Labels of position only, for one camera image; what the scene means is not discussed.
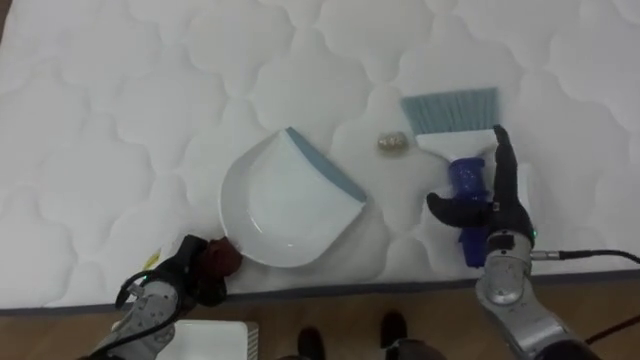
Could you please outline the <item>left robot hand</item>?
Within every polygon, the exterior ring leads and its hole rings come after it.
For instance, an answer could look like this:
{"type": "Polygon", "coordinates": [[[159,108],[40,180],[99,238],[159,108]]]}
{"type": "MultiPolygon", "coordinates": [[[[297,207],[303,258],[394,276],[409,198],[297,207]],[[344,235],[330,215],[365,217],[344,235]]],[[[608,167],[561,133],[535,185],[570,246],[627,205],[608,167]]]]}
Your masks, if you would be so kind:
{"type": "Polygon", "coordinates": [[[226,278],[237,272],[243,256],[226,238],[206,240],[186,235],[167,243],[145,264],[175,273],[186,293],[185,306],[214,307],[227,298],[226,278]]]}

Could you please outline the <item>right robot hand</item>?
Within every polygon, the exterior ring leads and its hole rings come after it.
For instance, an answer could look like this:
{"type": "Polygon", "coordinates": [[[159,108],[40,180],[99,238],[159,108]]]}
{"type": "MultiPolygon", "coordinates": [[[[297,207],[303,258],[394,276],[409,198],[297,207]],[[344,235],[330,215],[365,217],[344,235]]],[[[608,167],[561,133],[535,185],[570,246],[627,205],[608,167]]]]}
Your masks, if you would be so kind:
{"type": "Polygon", "coordinates": [[[489,233],[512,231],[525,236],[534,245],[534,229],[527,210],[518,196],[518,162],[508,132],[495,125],[496,170],[491,203],[442,198],[431,192],[426,196],[428,209],[441,223],[455,228],[487,227],[489,233]]]}

